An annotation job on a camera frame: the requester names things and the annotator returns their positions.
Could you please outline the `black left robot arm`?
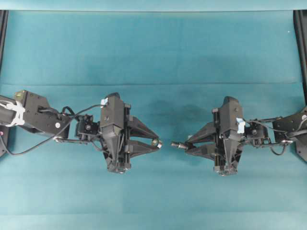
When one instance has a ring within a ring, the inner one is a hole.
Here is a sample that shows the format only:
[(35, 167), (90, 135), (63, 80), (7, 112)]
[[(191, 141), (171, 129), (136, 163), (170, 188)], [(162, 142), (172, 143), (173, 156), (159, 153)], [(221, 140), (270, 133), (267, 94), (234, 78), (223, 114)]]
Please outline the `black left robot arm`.
[(22, 90), (13, 99), (0, 98), (0, 154), (10, 153), (8, 137), (11, 127), (44, 135), (56, 142), (95, 144), (103, 153), (107, 170), (125, 173), (131, 168), (130, 159), (158, 151), (162, 142), (158, 135), (130, 114), (131, 105), (124, 103), (115, 92), (101, 103), (100, 120), (94, 121), (86, 110), (75, 113), (65, 106), (61, 111), (52, 108), (43, 96)]

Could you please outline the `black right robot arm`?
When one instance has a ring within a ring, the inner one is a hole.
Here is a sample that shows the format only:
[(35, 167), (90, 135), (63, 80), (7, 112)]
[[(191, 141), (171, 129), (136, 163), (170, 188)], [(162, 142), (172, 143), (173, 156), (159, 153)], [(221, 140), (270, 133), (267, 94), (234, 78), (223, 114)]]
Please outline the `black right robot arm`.
[(307, 153), (307, 110), (286, 117), (246, 120), (239, 101), (230, 96), (212, 110), (213, 121), (179, 144), (189, 155), (214, 161), (213, 170), (221, 176), (237, 174), (243, 147), (285, 149), (295, 143), (300, 156)]

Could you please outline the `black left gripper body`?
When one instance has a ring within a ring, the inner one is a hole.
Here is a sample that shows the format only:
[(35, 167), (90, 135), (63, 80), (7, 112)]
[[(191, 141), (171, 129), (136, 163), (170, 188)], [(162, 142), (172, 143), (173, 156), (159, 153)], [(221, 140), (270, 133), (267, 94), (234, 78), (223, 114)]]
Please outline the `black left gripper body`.
[(124, 173), (131, 164), (125, 145), (128, 140), (128, 115), (130, 104), (124, 103), (119, 93), (114, 92), (101, 100), (100, 135), (105, 150), (107, 170), (111, 173)]

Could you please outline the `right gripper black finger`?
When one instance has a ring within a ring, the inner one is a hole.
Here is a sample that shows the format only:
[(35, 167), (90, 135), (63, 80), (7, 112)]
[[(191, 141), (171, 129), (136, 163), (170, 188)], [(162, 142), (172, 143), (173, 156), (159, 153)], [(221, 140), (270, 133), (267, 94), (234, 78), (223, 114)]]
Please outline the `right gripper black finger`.
[(215, 144), (205, 144), (199, 147), (191, 147), (186, 150), (186, 153), (192, 156), (198, 156), (214, 161), (215, 159)]
[(186, 141), (188, 146), (196, 143), (215, 142), (215, 126), (213, 122), (207, 123), (196, 134), (192, 135)]

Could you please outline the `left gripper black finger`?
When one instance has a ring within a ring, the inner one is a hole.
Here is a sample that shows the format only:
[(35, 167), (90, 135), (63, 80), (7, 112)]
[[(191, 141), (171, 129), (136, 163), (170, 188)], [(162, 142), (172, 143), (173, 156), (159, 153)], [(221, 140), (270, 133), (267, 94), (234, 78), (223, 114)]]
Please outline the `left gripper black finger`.
[(135, 116), (129, 116), (130, 137), (155, 139), (159, 137)]
[(148, 145), (146, 143), (129, 140), (129, 158), (137, 157), (143, 154), (152, 153), (158, 151), (157, 146)]

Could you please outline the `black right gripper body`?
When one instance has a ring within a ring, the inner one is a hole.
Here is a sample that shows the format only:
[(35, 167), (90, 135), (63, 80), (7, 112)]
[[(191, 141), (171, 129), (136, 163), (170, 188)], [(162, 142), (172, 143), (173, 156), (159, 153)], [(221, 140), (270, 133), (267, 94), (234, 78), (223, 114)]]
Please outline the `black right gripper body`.
[(214, 108), (213, 123), (216, 128), (216, 149), (214, 171), (220, 176), (237, 174), (243, 151), (241, 140), (244, 130), (239, 129), (243, 110), (239, 101), (231, 96), (224, 98), (223, 105)]

